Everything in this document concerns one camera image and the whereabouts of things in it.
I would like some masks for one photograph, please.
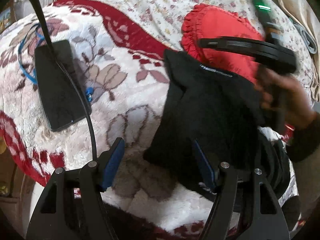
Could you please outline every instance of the metal screw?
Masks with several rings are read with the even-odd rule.
[[[88,163],[88,166],[90,167],[90,168],[93,168],[93,167],[95,167],[97,165],[97,162],[96,161],[90,161],[89,163]]]
[[[227,169],[227,168],[230,167],[229,163],[227,163],[227,162],[222,162],[222,163],[220,163],[220,166],[221,166],[222,168],[225,168],[225,169]]]
[[[254,169],[254,173],[258,174],[258,175],[261,175],[262,174],[262,170],[256,168],[256,169]]]
[[[63,172],[63,168],[56,168],[55,173],[60,174]]]

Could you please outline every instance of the gray cloth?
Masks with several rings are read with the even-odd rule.
[[[301,37],[302,37],[304,43],[306,44],[307,49],[309,50],[309,52],[311,54],[316,54],[317,53],[317,44],[316,44],[316,41],[313,39],[313,37],[301,25],[299,25],[297,23],[294,23],[293,25],[296,27],[297,31],[301,35]]]

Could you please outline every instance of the green screen device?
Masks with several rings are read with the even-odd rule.
[[[252,0],[252,4],[257,12],[259,21],[261,22],[264,29],[268,26],[268,23],[271,23],[270,12],[271,8],[267,5],[265,0]]]

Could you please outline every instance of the beige curtain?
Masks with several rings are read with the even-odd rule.
[[[312,97],[315,101],[320,101],[320,22],[311,9],[307,0],[278,0],[282,10],[293,20],[305,27],[311,36],[315,39],[318,51],[312,56],[314,60],[314,74],[311,85]]]

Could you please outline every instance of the phone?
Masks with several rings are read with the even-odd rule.
[[[271,8],[266,4],[265,0],[252,0],[252,4],[255,7],[257,17],[262,24],[263,28],[266,28],[267,23],[271,23],[270,12]]]
[[[69,41],[57,41],[52,45],[56,57],[71,76],[90,114],[91,107],[79,83]],[[85,112],[75,88],[57,65],[47,45],[35,49],[35,68],[39,96],[50,130],[60,131],[85,118]]]

